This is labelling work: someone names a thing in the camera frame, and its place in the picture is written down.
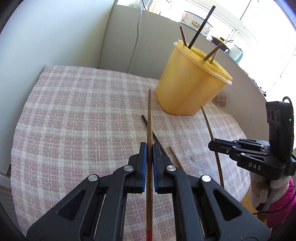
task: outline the black camera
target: black camera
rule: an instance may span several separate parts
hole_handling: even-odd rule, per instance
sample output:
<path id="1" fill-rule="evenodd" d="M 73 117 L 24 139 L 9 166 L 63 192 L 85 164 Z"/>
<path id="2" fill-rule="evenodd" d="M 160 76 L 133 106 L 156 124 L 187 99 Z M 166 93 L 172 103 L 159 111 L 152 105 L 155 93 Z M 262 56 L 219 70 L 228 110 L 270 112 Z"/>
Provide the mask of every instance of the black camera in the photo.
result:
<path id="1" fill-rule="evenodd" d="M 278 180 L 282 176 L 293 176 L 296 159 L 292 154 L 294 142 L 294 114 L 289 97 L 283 101 L 266 103 L 269 141 L 239 139 L 227 141 L 215 139 L 209 142 L 211 151 L 227 154 L 237 161 L 237 166 Z"/>

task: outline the kettle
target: kettle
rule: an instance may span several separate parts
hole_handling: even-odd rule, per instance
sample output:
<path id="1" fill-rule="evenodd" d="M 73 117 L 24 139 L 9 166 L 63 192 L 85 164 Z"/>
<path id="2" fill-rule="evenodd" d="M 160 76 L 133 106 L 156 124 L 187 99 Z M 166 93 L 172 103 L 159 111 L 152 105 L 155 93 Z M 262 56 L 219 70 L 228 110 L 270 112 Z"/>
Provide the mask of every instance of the kettle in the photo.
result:
<path id="1" fill-rule="evenodd" d="M 228 56 L 230 56 L 235 62 L 240 62 L 244 53 L 241 48 L 234 45 L 230 50 L 227 52 Z"/>

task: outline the brown cloth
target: brown cloth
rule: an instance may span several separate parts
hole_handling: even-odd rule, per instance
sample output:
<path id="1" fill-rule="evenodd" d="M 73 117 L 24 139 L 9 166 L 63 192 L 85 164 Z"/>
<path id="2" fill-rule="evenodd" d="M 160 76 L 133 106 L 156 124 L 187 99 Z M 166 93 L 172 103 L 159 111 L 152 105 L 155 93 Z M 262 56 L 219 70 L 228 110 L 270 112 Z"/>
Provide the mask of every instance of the brown cloth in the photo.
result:
<path id="1" fill-rule="evenodd" d="M 25 234 L 45 212 L 89 174 L 105 176 L 127 164 L 146 141 L 141 115 L 152 94 L 153 130 L 172 162 L 172 146 L 185 171 L 219 182 L 215 155 L 201 112 L 174 116 L 162 110 L 154 89 L 158 80 L 84 67 L 47 66 L 35 84 L 15 130 L 12 193 Z M 205 111 L 216 138 L 245 138 L 237 122 L 213 103 Z M 226 190 L 241 200 L 249 173 L 220 155 Z M 129 194 L 124 240 L 145 240 L 145 195 Z M 154 240 L 175 240 L 171 195 L 154 193 Z"/>

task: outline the hand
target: hand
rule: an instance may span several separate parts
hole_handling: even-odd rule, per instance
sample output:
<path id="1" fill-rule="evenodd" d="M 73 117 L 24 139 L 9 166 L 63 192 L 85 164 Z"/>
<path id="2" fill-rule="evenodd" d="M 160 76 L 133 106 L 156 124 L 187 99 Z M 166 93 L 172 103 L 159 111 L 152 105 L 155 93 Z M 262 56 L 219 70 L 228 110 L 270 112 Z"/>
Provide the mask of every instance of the hand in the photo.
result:
<path id="1" fill-rule="evenodd" d="M 284 196 L 289 187 L 290 176 L 283 176 L 278 180 L 269 180 L 266 177 L 250 172 L 250 177 L 250 199 L 253 207 L 255 208 L 258 207 L 260 203 L 265 203 L 267 201 L 268 191 L 271 188 L 276 189 L 275 195 L 271 200 L 271 203 L 274 203 Z"/>

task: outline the triangular cutout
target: triangular cutout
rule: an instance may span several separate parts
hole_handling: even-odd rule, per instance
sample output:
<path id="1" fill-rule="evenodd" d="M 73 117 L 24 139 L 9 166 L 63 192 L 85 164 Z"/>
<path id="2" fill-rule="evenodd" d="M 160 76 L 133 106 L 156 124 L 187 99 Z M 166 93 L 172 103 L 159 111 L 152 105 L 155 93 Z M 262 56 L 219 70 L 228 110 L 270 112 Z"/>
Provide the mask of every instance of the triangular cutout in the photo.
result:
<path id="1" fill-rule="evenodd" d="M 84 189 L 80 190 L 57 214 L 68 220 L 74 220 L 85 193 Z"/>
<path id="2" fill-rule="evenodd" d="M 213 193 L 225 221 L 230 221 L 242 215 L 241 210 L 231 203 L 222 193 L 218 190 L 214 190 Z"/>

